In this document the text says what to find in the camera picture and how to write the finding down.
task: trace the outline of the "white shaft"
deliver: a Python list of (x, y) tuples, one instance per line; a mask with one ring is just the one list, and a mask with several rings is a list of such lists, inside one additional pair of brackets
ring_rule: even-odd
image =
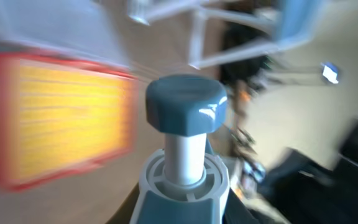
[(165, 176), (178, 185), (201, 179), (204, 171), (206, 134), (184, 137), (165, 135)]

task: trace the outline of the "blue knob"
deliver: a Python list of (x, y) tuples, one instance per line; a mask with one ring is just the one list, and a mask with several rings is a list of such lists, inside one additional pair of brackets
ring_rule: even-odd
[(146, 90), (147, 121), (162, 133), (212, 133), (223, 124), (226, 107), (223, 85), (199, 75), (167, 76)]

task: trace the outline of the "red and yellow box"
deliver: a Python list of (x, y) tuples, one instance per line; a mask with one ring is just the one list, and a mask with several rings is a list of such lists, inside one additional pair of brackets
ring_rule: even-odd
[(84, 172), (133, 147), (136, 79), (79, 60), (0, 54), (0, 185)]

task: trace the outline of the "yellow panel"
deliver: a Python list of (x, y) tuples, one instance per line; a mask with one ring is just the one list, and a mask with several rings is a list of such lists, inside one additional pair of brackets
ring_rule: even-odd
[(17, 172), (29, 180), (127, 146), (132, 80), (19, 67)]

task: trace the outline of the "red border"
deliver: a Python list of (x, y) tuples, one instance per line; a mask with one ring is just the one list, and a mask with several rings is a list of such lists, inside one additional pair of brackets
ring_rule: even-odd
[(0, 54), (0, 60), (9, 60), (12, 58), (23, 58), (23, 59), (29, 59), (29, 60), (35, 60), (39, 62), (46, 62), (46, 63), (53, 63), (53, 64), (59, 64), (59, 65), (66, 65), (71, 66), (75, 68), (79, 68), (82, 70), (89, 70), (93, 72), (101, 72), (101, 73), (107, 73), (111, 75), (118, 75), (121, 77), (130, 78), (134, 81), (134, 88), (130, 92), (130, 107), (132, 108), (131, 114), (130, 114), (130, 121), (129, 126), (133, 127), (131, 130), (131, 133), (129, 135), (128, 139), (128, 147), (124, 149), (119, 149), (115, 151), (111, 151), (110, 153), (107, 153), (105, 155), (99, 156), (94, 159), (90, 159), (86, 161), (85, 165), (83, 167), (77, 167), (75, 170), (73, 169), (62, 169), (58, 170), (53, 174), (46, 175), (44, 177), (41, 177), (39, 179), (31, 180), (30, 182), (24, 183), (24, 184), (13, 184), (9, 182), (7, 179), (1, 179), (1, 161), (0, 161), (0, 185), (4, 187), (5, 189), (9, 190), (25, 190), (32, 187), (35, 187), (40, 184), (44, 184), (50, 180), (53, 179), (59, 179), (68, 175), (76, 175), (76, 174), (82, 174), (84, 172), (92, 171), (96, 168), (98, 168), (101, 164), (104, 164), (108, 160), (117, 158), (119, 156), (123, 156), (129, 152), (131, 152), (134, 149), (135, 146), (135, 136), (136, 136), (136, 121), (137, 121), (137, 92), (139, 90), (138, 83), (135, 82), (137, 80), (136, 77), (128, 74), (125, 70), (109, 67), (102, 65), (100, 63), (96, 62), (89, 62), (86, 60), (75, 60), (75, 59), (56, 59), (51, 57), (45, 57), (41, 55), (33, 55), (33, 54), (25, 54), (25, 53), (14, 53), (14, 54)]

